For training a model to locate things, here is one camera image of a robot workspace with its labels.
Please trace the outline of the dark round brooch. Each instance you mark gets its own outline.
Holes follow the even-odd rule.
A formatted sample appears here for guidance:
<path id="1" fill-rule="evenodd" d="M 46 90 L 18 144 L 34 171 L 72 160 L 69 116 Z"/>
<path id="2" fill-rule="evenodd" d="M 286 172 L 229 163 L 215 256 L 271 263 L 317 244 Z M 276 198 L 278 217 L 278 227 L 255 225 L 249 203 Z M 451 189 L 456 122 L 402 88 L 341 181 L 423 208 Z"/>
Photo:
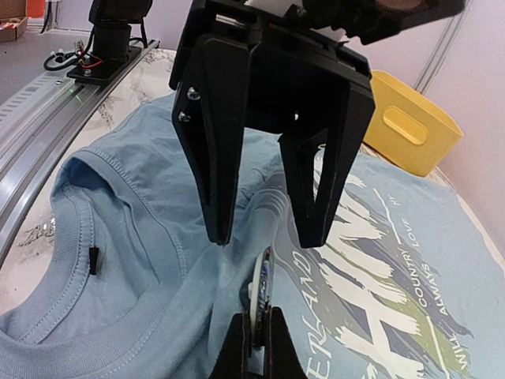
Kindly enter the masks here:
<path id="1" fill-rule="evenodd" d="M 248 310 L 251 344 L 261 349 L 265 344 L 267 312 L 271 307 L 275 257 L 271 246 L 256 258 L 250 281 L 241 289 L 241 301 Z"/>

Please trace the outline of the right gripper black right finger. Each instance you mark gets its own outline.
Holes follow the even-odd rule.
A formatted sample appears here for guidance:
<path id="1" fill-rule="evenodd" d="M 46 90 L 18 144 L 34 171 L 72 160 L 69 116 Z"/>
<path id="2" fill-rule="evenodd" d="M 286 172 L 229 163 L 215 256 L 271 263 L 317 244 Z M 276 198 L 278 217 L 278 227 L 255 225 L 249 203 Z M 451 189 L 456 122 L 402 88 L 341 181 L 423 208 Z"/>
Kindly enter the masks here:
<path id="1" fill-rule="evenodd" d="M 307 379 L 298 360 L 285 317 L 279 307 L 271 307 L 267 312 L 264 377 Z"/>

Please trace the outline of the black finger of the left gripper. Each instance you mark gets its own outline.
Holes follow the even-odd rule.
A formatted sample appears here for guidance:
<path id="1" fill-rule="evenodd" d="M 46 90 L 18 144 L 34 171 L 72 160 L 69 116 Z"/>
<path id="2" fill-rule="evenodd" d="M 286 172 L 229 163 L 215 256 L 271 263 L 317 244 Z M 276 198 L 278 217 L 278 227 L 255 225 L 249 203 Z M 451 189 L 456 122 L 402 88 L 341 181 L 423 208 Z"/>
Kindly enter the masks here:
<path id="1" fill-rule="evenodd" d="M 230 241 L 249 94 L 249 49 L 203 35 L 176 84 L 172 121 L 196 181 L 210 242 Z"/>
<path id="2" fill-rule="evenodd" d="M 346 84 L 295 111 L 279 138 L 287 193 L 300 246 L 320 247 L 374 112 L 372 90 Z"/>

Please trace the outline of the light blue printed t-shirt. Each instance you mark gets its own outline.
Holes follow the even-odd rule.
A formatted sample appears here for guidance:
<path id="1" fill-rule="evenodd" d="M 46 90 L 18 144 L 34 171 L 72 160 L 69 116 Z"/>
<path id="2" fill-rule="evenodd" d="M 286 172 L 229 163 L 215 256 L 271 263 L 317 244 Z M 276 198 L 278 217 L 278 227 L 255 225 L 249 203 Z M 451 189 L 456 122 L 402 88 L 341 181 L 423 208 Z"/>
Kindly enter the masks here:
<path id="1" fill-rule="evenodd" d="M 206 378 L 267 248 L 307 377 L 503 377 L 504 266 L 454 190 L 361 154 L 326 243 L 304 249 L 277 141 L 250 130 L 220 247 L 173 102 L 138 107 L 62 165 L 48 270 L 1 317 L 2 377 Z"/>

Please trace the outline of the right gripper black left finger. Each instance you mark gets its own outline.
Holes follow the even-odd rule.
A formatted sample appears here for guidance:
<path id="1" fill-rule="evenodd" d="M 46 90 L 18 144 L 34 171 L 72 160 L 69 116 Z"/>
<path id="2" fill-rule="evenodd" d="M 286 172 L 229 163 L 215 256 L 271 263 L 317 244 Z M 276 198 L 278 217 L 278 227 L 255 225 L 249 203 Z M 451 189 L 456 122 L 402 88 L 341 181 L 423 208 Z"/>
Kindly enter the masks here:
<path id="1" fill-rule="evenodd" d="M 247 313 L 233 315 L 211 379 L 249 379 L 250 320 Z"/>

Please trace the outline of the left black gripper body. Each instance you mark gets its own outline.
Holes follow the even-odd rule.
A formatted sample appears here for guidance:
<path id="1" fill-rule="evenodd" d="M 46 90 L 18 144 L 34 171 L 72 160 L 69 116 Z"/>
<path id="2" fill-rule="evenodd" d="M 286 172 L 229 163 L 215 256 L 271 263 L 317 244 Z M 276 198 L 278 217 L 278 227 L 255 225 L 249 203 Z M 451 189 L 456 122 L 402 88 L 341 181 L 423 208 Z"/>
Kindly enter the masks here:
<path id="1" fill-rule="evenodd" d="M 188 124 L 267 133 L 363 135 L 373 113 L 367 60 L 313 30 L 236 1 L 195 1 L 170 87 Z"/>

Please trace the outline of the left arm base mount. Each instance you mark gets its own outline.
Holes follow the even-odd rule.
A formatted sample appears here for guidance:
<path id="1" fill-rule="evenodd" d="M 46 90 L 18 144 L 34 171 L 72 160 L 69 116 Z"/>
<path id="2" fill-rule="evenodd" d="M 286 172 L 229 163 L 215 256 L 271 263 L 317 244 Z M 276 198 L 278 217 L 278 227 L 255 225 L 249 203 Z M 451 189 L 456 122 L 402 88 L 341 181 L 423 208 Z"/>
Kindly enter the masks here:
<path id="1" fill-rule="evenodd" d="M 140 56 L 143 48 L 126 43 L 95 43 L 89 49 L 79 45 L 73 51 L 52 51 L 43 62 L 48 72 L 69 69 L 66 76 L 77 83 L 105 86 Z"/>

